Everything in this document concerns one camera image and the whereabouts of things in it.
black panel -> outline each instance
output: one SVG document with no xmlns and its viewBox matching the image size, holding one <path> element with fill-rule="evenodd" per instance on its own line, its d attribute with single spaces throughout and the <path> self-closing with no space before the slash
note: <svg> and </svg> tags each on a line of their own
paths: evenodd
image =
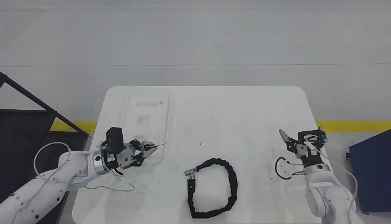
<svg viewBox="0 0 391 224">
<path fill-rule="evenodd" d="M 45 110 L 0 110 L 0 202 L 28 182 L 32 161 L 55 119 Z"/>
</svg>

gray floor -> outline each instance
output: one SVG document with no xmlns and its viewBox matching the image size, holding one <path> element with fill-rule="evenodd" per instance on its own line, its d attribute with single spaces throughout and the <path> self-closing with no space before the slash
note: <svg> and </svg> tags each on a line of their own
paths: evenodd
<svg viewBox="0 0 391 224">
<path fill-rule="evenodd" d="M 296 85 L 317 121 L 390 121 L 390 20 L 391 0 L 0 0 L 0 69 L 72 121 L 115 85 Z M 6 86 L 0 107 L 37 108 Z"/>
</svg>

yellow floor stripe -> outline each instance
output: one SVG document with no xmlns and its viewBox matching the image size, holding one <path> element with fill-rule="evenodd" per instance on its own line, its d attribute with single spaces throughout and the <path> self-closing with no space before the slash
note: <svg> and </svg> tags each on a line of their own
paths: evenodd
<svg viewBox="0 0 391 224">
<path fill-rule="evenodd" d="M 87 133 L 94 133 L 96 121 L 74 121 L 74 124 Z M 317 121 L 325 132 L 384 132 L 391 129 L 391 121 Z M 50 131 L 73 132 L 74 130 L 62 121 L 55 121 Z"/>
<path fill-rule="evenodd" d="M 325 132 L 384 132 L 391 129 L 391 121 L 317 121 Z"/>
<path fill-rule="evenodd" d="M 95 128 L 97 127 L 96 121 L 74 121 L 73 123 L 86 133 L 94 133 Z M 75 130 L 62 121 L 55 121 L 51 126 L 50 131 L 74 132 Z"/>
</svg>

robotic arm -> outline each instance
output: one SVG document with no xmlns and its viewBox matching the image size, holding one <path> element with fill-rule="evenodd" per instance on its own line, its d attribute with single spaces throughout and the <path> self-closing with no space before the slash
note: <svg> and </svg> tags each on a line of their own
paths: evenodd
<svg viewBox="0 0 391 224">
<path fill-rule="evenodd" d="M 0 204 L 0 223 L 36 223 L 62 200 L 66 191 L 84 187 L 110 170 L 120 173 L 117 168 L 140 167 L 157 146 L 137 140 L 125 145 L 122 129 L 111 128 L 100 150 L 71 151 L 69 157 L 69 152 L 64 153 L 59 158 L 60 168 L 41 173 L 44 179 L 36 176 L 11 194 Z"/>
<path fill-rule="evenodd" d="M 283 130 L 280 130 L 280 135 L 287 150 L 303 163 L 303 171 L 293 176 L 304 175 L 305 197 L 311 213 L 321 217 L 324 224 L 364 224 L 356 214 L 352 194 L 321 159 L 320 151 L 327 141 L 326 133 L 320 128 L 299 132 L 299 140 L 287 136 Z"/>
</svg>

black diagonal bar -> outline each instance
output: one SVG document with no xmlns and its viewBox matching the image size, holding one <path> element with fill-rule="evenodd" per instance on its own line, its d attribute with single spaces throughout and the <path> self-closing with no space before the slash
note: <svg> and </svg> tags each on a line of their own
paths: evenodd
<svg viewBox="0 0 391 224">
<path fill-rule="evenodd" d="M 33 95 L 32 93 L 27 91 L 24 87 L 20 86 L 17 82 L 15 82 L 14 80 L 10 79 L 6 74 L 4 74 L 4 73 L 2 73 L 0 71 L 0 87 L 3 85 L 3 83 L 6 83 L 6 84 L 10 85 L 15 90 L 19 91 L 24 96 L 26 96 L 29 99 L 33 100 L 33 102 L 35 102 L 36 104 L 38 104 L 39 106 L 41 106 L 45 110 L 48 110 L 48 111 L 56 113 L 56 117 L 58 119 L 62 120 L 68 126 L 70 126 L 71 128 L 75 129 L 76 131 L 80 132 L 81 134 L 84 134 L 86 138 L 89 138 L 90 135 L 88 135 L 88 133 L 86 133 L 81 128 L 79 128 L 78 126 L 73 124 L 70 120 L 66 119 L 64 116 L 62 116 L 56 110 L 54 110 L 52 107 L 50 107 L 49 105 L 45 104 L 42 100 L 37 98 L 35 95 Z"/>
</svg>

